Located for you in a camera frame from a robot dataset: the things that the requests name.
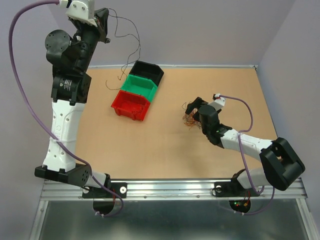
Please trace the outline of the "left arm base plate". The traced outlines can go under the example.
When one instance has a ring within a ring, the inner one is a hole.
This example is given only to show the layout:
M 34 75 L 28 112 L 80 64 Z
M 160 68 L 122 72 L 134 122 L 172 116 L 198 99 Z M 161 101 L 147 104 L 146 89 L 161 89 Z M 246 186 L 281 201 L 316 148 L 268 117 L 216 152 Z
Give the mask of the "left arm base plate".
M 125 199 L 127 197 L 128 184 L 126 182 L 111 182 L 110 190 Z M 87 186 L 82 191 L 83 199 L 111 199 L 113 197 L 115 196 L 103 188 Z

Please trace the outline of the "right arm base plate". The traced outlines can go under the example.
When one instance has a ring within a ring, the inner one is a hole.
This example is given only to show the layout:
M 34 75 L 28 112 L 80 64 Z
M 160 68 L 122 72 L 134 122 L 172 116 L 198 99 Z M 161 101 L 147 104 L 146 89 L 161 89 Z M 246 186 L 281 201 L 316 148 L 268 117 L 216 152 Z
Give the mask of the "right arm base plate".
M 233 181 L 218 181 L 213 185 L 211 194 L 217 198 L 236 198 L 250 194 L 251 197 L 258 197 L 252 188 L 245 189 L 239 183 Z

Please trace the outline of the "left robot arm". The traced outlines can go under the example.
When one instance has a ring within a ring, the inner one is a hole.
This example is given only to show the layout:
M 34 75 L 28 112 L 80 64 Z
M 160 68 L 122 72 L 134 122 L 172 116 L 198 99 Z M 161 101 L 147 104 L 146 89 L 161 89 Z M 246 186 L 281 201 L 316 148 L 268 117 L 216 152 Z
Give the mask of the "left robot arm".
M 52 125 L 47 154 L 34 170 L 38 178 L 81 188 L 94 188 L 100 197 L 111 193 L 110 176 L 94 172 L 88 163 L 74 158 L 80 118 L 88 100 L 92 78 L 87 74 L 99 42 L 108 43 L 109 10 L 93 12 L 93 23 L 70 18 L 76 33 L 61 29 L 45 39 L 46 59 L 52 64 Z

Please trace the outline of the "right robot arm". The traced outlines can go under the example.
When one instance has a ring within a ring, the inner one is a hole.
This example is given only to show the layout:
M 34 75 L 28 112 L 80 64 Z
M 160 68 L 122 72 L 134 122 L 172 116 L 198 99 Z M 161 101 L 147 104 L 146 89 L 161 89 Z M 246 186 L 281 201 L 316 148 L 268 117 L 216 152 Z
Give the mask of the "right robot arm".
M 302 160 L 282 137 L 275 140 L 257 138 L 247 135 L 247 130 L 237 131 L 222 124 L 219 113 L 226 99 L 225 95 L 215 94 L 213 102 L 208 103 L 197 97 L 187 104 L 185 114 L 200 124 L 202 133 L 211 144 L 240 152 L 242 158 L 250 156 L 260 161 L 262 167 L 250 170 L 245 164 L 243 170 L 233 175 L 227 187 L 215 187 L 216 195 L 242 195 L 247 190 L 259 195 L 258 187 L 265 186 L 285 191 L 306 170 Z

